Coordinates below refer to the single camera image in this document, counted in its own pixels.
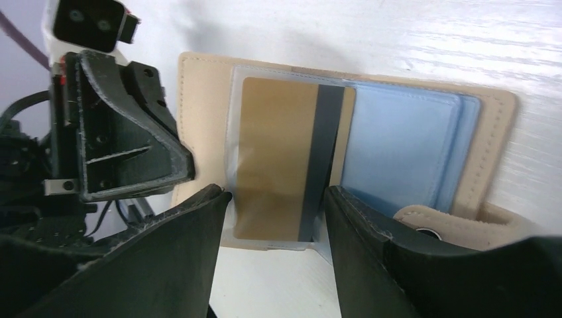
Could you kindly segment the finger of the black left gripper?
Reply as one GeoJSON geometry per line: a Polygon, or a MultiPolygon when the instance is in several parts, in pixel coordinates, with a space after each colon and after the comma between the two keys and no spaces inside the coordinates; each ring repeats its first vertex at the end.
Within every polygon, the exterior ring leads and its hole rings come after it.
{"type": "Polygon", "coordinates": [[[162,128],[178,139],[176,120],[165,102],[159,71],[146,64],[130,62],[123,67],[123,85],[129,95],[162,128]]]}

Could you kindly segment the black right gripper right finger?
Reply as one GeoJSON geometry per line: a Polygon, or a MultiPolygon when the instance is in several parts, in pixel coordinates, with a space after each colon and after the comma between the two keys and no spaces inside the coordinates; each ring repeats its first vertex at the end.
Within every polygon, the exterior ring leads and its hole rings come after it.
{"type": "Polygon", "coordinates": [[[560,317],[561,238],[477,251],[429,237],[339,186],[324,195],[343,317],[560,317]]]}

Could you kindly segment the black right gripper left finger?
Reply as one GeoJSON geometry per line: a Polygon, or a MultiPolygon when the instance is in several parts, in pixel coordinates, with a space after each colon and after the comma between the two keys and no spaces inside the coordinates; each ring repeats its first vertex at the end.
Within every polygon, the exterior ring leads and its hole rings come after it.
{"type": "Polygon", "coordinates": [[[231,193],[211,184],[92,240],[83,223],[1,232],[2,317],[213,317],[209,299],[231,193]]]}

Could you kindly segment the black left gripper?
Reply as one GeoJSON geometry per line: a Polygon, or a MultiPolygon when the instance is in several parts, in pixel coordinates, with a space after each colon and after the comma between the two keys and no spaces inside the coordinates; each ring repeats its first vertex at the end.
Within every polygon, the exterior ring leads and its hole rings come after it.
{"type": "Polygon", "coordinates": [[[60,63],[49,90],[2,114],[3,246],[89,246],[94,201],[161,194],[194,179],[192,153],[127,93],[123,67],[84,50],[60,63]],[[33,138],[15,116],[43,101],[51,128],[33,138]]]}

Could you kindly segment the beige card holder wallet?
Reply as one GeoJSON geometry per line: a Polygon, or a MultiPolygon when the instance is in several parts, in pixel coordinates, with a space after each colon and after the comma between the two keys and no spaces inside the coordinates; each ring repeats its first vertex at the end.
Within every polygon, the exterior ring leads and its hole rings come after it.
{"type": "Polygon", "coordinates": [[[488,250],[539,233],[537,224],[485,201],[518,110],[515,94],[501,89],[457,85],[395,76],[346,74],[211,54],[184,52],[178,69],[178,132],[194,154],[196,178],[174,188],[179,204],[210,183],[225,185],[225,137],[233,68],[242,65],[275,73],[296,72],[305,80],[326,77],[360,80],[432,91],[464,93],[479,98],[480,114],[467,163],[450,214],[423,205],[410,205],[397,220],[413,229],[435,231],[444,241],[475,250],[488,250]]]}

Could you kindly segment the gold card grey stripe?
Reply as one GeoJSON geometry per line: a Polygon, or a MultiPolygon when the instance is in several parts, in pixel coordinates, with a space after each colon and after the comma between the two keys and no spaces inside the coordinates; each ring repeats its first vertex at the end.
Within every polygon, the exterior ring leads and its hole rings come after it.
{"type": "Polygon", "coordinates": [[[249,77],[243,81],[233,235],[307,242],[331,174],[351,87],[249,77]]]}

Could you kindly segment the blue plastic card sleeves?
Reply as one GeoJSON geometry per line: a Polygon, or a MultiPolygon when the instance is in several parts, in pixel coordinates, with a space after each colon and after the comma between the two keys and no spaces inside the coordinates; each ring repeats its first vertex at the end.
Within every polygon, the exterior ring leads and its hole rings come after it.
{"type": "MultiPolygon", "coordinates": [[[[241,92],[249,77],[340,85],[356,91],[349,127],[340,128],[337,135],[327,187],[343,186],[387,217],[409,205],[450,210],[480,115],[476,97],[367,81],[303,79],[292,71],[235,66],[225,141],[225,174],[233,193],[241,92]]],[[[230,246],[313,248],[331,260],[323,197],[307,242],[238,239],[233,235],[235,223],[234,200],[226,228],[230,246]]]]}

